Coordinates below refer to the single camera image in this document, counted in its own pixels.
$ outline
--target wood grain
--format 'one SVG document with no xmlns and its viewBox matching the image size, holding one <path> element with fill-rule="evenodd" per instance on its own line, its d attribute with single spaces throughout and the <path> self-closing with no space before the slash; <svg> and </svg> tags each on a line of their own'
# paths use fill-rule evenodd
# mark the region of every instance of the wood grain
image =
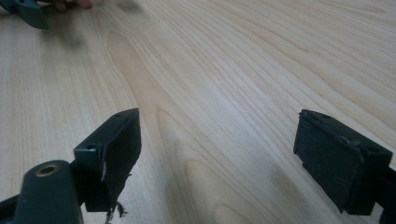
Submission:
<svg viewBox="0 0 396 224">
<path fill-rule="evenodd" d="M 142 156 L 120 196 L 128 214 L 113 223 L 377 223 L 379 206 L 339 214 L 292 148 L 307 108 L 395 152 L 394 1 L 43 10 L 48 31 L 0 11 L 0 200 L 30 168 L 73 160 L 110 115 L 139 107 Z"/>
</svg>

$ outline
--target table surface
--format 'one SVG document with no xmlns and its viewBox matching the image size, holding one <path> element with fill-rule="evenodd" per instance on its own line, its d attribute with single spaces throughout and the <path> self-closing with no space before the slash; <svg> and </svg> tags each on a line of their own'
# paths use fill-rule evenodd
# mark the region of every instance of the table surface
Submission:
<svg viewBox="0 0 396 224">
<path fill-rule="evenodd" d="M 377 223 L 340 214 L 292 153 L 303 109 L 396 148 L 393 0 L 98 0 L 0 11 L 0 199 L 139 107 L 113 223 Z M 103 223 L 106 214 L 87 214 Z"/>
</svg>

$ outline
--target black plastic part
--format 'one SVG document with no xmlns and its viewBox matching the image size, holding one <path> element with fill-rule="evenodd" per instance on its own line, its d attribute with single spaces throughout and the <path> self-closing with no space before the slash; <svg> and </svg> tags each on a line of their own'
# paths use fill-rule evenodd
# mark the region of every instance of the black plastic part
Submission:
<svg viewBox="0 0 396 224">
<path fill-rule="evenodd" d="M 49 29 L 46 17 L 35 0 L 0 0 L 0 6 L 37 29 Z"/>
<path fill-rule="evenodd" d="M 17 208 L 18 195 L 0 202 L 0 224 L 12 223 Z"/>
<path fill-rule="evenodd" d="M 392 153 L 327 115 L 300 113 L 294 153 L 340 212 L 370 215 Z"/>
<path fill-rule="evenodd" d="M 141 146 L 136 108 L 112 116 L 74 149 L 78 197 L 87 211 L 116 207 Z"/>
<path fill-rule="evenodd" d="M 44 162 L 25 174 L 12 223 L 83 223 L 67 161 Z"/>
<path fill-rule="evenodd" d="M 396 223 L 396 172 L 390 168 L 380 177 L 377 202 L 384 208 L 380 224 Z"/>
</svg>

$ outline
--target black plastic block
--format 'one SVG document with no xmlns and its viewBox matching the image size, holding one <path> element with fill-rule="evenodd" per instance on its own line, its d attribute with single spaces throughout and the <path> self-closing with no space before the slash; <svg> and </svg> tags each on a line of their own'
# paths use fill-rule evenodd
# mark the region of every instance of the black plastic block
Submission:
<svg viewBox="0 0 396 224">
<path fill-rule="evenodd" d="M 141 147 L 136 108 L 112 116 L 74 149 L 79 200 L 87 211 L 115 208 Z"/>
<path fill-rule="evenodd" d="M 294 153 L 340 212 L 371 214 L 390 151 L 336 119 L 303 110 Z"/>
</svg>

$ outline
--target light wood surface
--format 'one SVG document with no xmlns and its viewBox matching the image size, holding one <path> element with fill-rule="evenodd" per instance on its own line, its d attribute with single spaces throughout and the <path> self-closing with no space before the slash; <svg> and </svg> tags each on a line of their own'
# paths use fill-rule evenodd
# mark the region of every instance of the light wood surface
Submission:
<svg viewBox="0 0 396 224">
<path fill-rule="evenodd" d="M 98 0 L 0 11 L 0 200 L 139 107 L 142 155 L 113 223 L 377 223 L 340 214 L 292 153 L 302 108 L 395 152 L 393 0 Z M 86 214 L 103 223 L 106 214 Z"/>
</svg>

